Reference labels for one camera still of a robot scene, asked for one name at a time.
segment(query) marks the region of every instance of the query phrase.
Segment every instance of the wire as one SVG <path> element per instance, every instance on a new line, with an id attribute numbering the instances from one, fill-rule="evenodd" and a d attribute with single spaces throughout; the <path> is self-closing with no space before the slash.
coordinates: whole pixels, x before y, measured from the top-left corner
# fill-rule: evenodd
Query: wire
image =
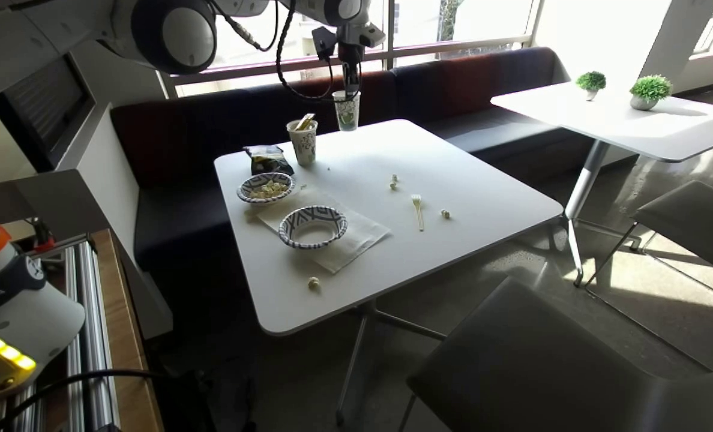
<path id="1" fill-rule="evenodd" d="M 211 3 L 211 4 L 214 4 L 215 13 L 232 26 L 232 32 L 235 32 L 244 44 L 255 45 L 255 48 L 261 50 L 261 52 L 268 52 L 268 50 L 275 45 L 275 38 L 279 38 L 279 22 L 280 22 L 280 4 L 279 4 L 279 3 L 280 3 L 280 0 L 275 0 L 274 38 L 271 38 L 266 45 L 259 45 L 259 44 L 255 42 L 255 36 L 251 36 L 248 28 L 243 28 L 230 14 L 225 14 L 225 13 L 220 10 L 219 3 Z"/>
<path id="2" fill-rule="evenodd" d="M 275 45 L 275 75 L 279 75 L 280 85 L 284 85 L 290 94 L 296 94 L 296 96 L 303 96 L 303 98 L 326 98 L 326 96 L 331 94 L 331 90 L 333 90 L 331 57 L 326 57 L 326 64 L 328 64 L 328 87 L 325 90 L 325 94 L 299 94 L 299 92 L 296 92 L 296 90 L 285 82 L 285 76 L 284 76 L 284 68 L 280 68 L 284 44 L 285 44 L 287 26 L 290 26 L 290 22 L 292 22 L 292 13 L 296 13 L 296 10 L 297 10 L 297 0 L 287 0 L 287 14 L 285 14 L 285 22 L 284 22 L 284 28 L 280 28 L 280 42 L 279 42 L 279 45 Z"/>
<path id="3" fill-rule="evenodd" d="M 85 372 L 85 374 L 71 374 L 65 376 L 62 382 L 53 382 L 45 384 L 44 390 L 39 390 L 37 393 L 31 393 L 28 398 L 25 398 L 20 406 L 15 406 L 2 420 L 0 420 L 0 432 L 13 428 L 13 422 L 37 400 L 45 398 L 51 392 L 69 387 L 74 382 L 89 382 L 89 379 L 101 379 L 101 376 L 143 376 L 143 379 L 171 379 L 166 374 L 157 374 L 149 370 L 94 370 L 94 372 Z"/>

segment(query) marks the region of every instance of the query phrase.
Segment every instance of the cup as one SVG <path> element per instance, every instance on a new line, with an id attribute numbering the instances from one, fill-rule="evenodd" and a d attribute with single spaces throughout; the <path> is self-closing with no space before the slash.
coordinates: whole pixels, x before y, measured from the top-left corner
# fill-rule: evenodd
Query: cup
<path id="1" fill-rule="evenodd" d="M 359 92 L 356 92 L 352 98 L 347 98 L 346 92 L 331 92 L 331 98 L 338 130 L 356 130 L 359 118 Z"/>
<path id="2" fill-rule="evenodd" d="M 314 164 L 314 134 L 317 134 L 317 120 L 310 120 L 310 128 L 297 130 L 299 120 L 285 123 L 285 132 L 290 136 L 292 153 L 297 156 L 297 164 L 303 169 L 310 169 Z"/>

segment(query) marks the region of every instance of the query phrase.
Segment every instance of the gray chair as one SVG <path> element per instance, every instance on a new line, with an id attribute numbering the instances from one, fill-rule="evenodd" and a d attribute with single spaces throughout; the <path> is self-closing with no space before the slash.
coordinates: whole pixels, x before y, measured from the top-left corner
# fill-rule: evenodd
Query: gray chair
<path id="1" fill-rule="evenodd" d="M 453 432 L 713 432 L 713 374 L 654 376 L 513 280 L 409 387 Z"/>
<path id="2" fill-rule="evenodd" d="M 634 229 L 646 226 L 673 243 L 691 250 L 704 262 L 713 265 L 713 187 L 704 183 L 686 183 L 668 194 L 644 204 L 634 214 L 634 223 L 615 246 L 615 250 L 597 265 L 602 270 L 613 255 L 630 241 Z"/>

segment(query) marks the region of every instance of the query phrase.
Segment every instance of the bowl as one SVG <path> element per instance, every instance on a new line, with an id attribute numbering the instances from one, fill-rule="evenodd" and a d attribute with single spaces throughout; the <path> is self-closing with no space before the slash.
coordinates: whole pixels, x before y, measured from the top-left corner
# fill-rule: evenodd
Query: bowl
<path id="1" fill-rule="evenodd" d="M 347 218 L 331 207 L 303 207 L 280 222 L 280 241 L 296 250 L 320 250 L 347 230 Z"/>
<path id="2" fill-rule="evenodd" d="M 292 177 L 285 174 L 259 174 L 237 187 L 237 196 L 249 204 L 279 202 L 292 189 Z"/>

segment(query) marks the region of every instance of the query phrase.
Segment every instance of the tabletop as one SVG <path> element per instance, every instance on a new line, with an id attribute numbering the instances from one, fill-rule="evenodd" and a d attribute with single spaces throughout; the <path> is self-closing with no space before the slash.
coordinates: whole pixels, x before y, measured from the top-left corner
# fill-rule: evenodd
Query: tabletop
<path id="1" fill-rule="evenodd" d="M 297 187 L 314 187 L 333 196 L 333 207 L 357 211 L 391 232 L 338 273 L 326 273 L 305 253 L 285 248 L 237 199 L 237 184 L 249 177 L 249 158 L 215 158 L 255 310 L 268 334 L 305 328 L 561 217 L 555 199 L 405 120 L 320 134 L 310 170 L 296 164 L 287 142 L 280 148 L 296 169 Z M 412 194 L 425 202 L 425 230 L 417 229 Z M 307 289 L 310 276 L 320 278 L 320 290 Z"/>
<path id="2" fill-rule="evenodd" d="M 590 103 L 583 90 L 567 82 L 494 96 L 491 103 L 663 162 L 685 162 L 713 148 L 710 103 L 668 96 L 654 111 L 634 111 L 630 98 L 597 92 Z"/>

